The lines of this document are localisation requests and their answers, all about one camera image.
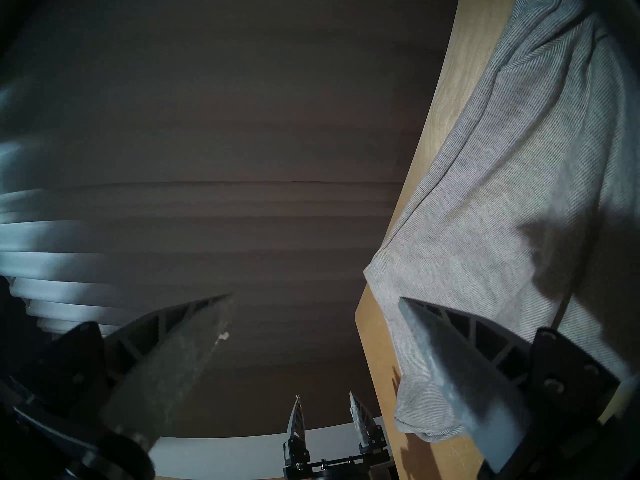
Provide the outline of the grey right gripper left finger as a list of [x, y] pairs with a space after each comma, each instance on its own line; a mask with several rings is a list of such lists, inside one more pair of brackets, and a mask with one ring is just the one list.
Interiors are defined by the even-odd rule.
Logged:
[[103, 337], [95, 321], [59, 336], [13, 373], [25, 402], [72, 423], [153, 445], [228, 337], [229, 294], [161, 308]]

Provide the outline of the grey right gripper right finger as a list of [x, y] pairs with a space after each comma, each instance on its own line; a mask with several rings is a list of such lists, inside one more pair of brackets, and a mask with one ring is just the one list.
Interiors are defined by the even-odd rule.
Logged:
[[532, 343], [467, 312], [400, 298], [399, 310], [480, 472], [571, 472], [602, 435], [620, 381], [551, 327]]

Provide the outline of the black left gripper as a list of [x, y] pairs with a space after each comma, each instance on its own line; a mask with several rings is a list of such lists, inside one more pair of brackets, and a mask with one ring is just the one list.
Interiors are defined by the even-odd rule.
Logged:
[[283, 443], [285, 479], [372, 479], [373, 468], [391, 460], [382, 425], [375, 424], [366, 406], [349, 392], [350, 412], [361, 454], [312, 463], [306, 448], [302, 399], [296, 395]]

